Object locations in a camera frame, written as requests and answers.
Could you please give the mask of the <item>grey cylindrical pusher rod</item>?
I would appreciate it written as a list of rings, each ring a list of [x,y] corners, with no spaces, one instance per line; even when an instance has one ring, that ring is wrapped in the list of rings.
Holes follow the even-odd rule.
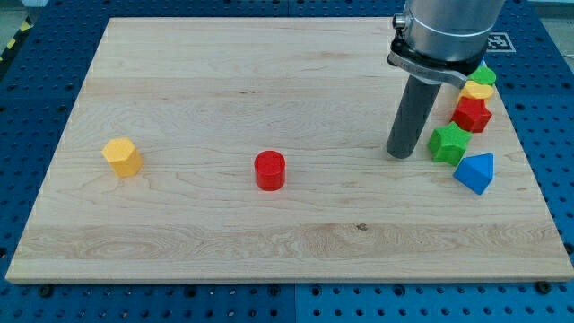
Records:
[[[440,87],[440,83],[427,83],[412,75],[408,78],[387,140],[391,156],[405,159],[412,155]]]

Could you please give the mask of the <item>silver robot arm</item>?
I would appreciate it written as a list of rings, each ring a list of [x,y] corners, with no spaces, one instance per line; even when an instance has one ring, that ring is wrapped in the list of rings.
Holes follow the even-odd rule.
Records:
[[[504,0],[407,0],[393,16],[387,62],[409,74],[387,139],[387,152],[409,157],[440,87],[463,88],[486,53]]]

